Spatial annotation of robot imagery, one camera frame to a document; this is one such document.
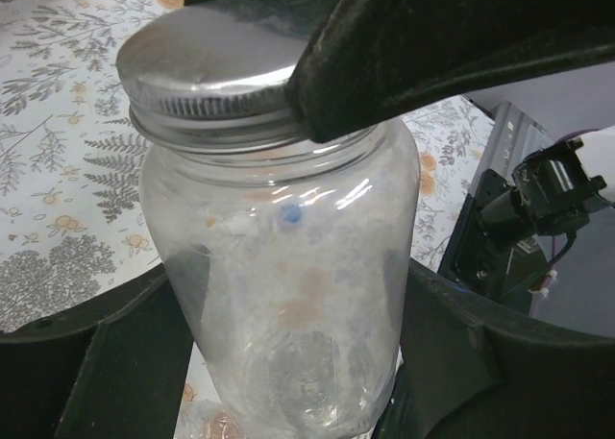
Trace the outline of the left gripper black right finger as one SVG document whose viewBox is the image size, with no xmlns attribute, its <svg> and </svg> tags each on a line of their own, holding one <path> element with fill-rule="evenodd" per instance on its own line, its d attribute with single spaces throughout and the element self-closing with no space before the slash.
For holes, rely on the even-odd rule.
<svg viewBox="0 0 615 439">
<path fill-rule="evenodd" d="M 412 262 L 403 363 L 378 438 L 610 438 L 614 342 L 498 305 Z"/>
</svg>

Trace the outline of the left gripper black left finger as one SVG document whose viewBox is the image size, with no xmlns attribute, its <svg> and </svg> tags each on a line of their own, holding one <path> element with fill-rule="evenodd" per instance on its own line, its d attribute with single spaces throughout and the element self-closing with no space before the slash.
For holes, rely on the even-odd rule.
<svg viewBox="0 0 615 439">
<path fill-rule="evenodd" d="M 1 336 L 4 438 L 170 438 L 192 336 L 162 266 Z"/>
</svg>

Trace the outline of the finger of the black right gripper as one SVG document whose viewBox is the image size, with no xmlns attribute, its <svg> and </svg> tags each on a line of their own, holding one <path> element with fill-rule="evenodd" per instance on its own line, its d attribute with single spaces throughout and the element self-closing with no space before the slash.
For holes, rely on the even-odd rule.
<svg viewBox="0 0 615 439">
<path fill-rule="evenodd" d="M 614 58 L 614 0 L 332 0 L 316 22 L 285 90 L 316 143 Z"/>
</svg>

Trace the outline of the silver metal jar lid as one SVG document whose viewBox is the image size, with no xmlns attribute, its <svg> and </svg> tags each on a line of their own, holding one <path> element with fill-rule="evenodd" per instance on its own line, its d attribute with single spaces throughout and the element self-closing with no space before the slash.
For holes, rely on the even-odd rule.
<svg viewBox="0 0 615 439">
<path fill-rule="evenodd" d="M 202 5 L 147 24 L 116 56 L 134 127 L 187 151 L 294 141 L 284 88 L 318 19 L 306 3 Z"/>
</svg>

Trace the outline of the clear bottle with silver cap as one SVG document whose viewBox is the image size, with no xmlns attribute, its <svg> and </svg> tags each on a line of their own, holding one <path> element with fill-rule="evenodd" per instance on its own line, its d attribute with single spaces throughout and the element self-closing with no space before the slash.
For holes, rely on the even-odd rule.
<svg viewBox="0 0 615 439">
<path fill-rule="evenodd" d="M 397 370 L 419 186 L 400 119 L 321 145 L 149 147 L 150 237 L 248 437 L 351 438 L 375 425 Z"/>
</svg>

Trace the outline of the crushed clear bottle blue-white cap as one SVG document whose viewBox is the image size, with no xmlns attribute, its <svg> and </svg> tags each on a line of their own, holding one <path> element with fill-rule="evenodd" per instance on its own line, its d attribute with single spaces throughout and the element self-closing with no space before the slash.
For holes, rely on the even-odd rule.
<svg viewBox="0 0 615 439">
<path fill-rule="evenodd" d="M 175 439 L 244 439 L 234 419 L 218 402 L 192 401 L 180 408 Z"/>
</svg>

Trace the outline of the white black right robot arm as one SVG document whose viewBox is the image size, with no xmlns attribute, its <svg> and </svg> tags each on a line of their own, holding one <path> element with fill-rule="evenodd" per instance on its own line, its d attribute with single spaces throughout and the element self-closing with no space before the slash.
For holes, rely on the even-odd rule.
<svg viewBox="0 0 615 439">
<path fill-rule="evenodd" d="M 213 0 L 184 0 L 186 6 Z M 333 0 L 285 87 L 301 135 L 326 143 L 472 90 L 614 61 L 614 0 Z M 614 205 L 599 145 L 526 158 L 481 211 L 495 239 L 574 232 Z"/>
</svg>

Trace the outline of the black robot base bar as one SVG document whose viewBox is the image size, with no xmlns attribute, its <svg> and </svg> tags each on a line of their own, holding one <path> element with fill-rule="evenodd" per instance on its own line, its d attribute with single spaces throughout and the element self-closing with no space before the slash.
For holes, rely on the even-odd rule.
<svg viewBox="0 0 615 439">
<path fill-rule="evenodd" d="M 510 186 L 497 172 L 487 169 L 481 173 L 466 196 L 438 274 L 527 314 L 532 296 L 518 286 L 544 270 L 551 258 L 550 248 L 535 236 L 518 239 L 515 244 L 502 237 L 494 239 L 480 221 L 481 210 L 509 192 Z"/>
</svg>

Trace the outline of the floral patterned table mat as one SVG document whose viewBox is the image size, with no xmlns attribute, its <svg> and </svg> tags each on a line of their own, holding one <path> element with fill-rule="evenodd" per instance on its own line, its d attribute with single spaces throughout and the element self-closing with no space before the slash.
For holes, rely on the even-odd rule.
<svg viewBox="0 0 615 439">
<path fill-rule="evenodd" d="M 306 3 L 321 16 L 331 1 L 197 6 Z M 195 6 L 1 0 L 1 336 L 164 269 L 139 195 L 142 163 L 157 143 L 133 125 L 116 56 L 142 27 L 186 7 Z M 412 262 L 434 268 L 493 123 L 460 95 L 397 119 L 420 159 L 408 270 Z M 192 401 L 222 405 L 191 336 L 180 408 Z"/>
</svg>

